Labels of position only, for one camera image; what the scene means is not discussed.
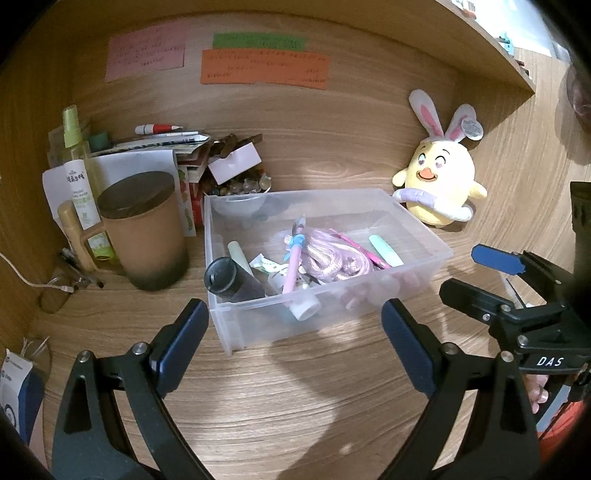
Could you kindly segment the person right hand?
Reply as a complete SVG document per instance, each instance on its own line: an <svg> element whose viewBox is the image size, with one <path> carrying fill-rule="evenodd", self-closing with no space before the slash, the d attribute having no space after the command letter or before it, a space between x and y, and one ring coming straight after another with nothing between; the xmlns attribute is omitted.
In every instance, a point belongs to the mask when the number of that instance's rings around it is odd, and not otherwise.
<svg viewBox="0 0 591 480"><path fill-rule="evenodd" d="M546 403L549 398L549 392L545 388L548 380L548 375L527 374L523 377L531 409L534 414L539 411L540 406Z"/></svg>

